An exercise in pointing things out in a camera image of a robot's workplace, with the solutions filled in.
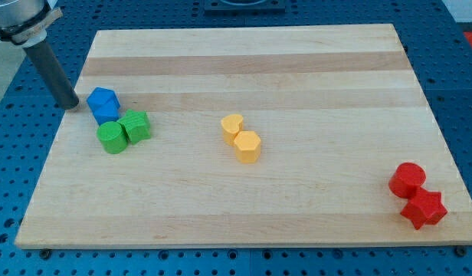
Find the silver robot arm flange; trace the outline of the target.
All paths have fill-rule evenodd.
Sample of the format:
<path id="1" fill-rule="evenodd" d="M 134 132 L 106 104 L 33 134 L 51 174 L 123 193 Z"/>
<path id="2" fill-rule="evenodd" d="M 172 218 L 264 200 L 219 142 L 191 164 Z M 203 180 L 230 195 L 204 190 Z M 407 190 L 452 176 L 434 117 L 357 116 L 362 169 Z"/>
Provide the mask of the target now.
<path id="1" fill-rule="evenodd" d="M 29 48 L 47 37 L 46 29 L 63 16 L 57 0 L 0 0 L 0 43 Z"/>

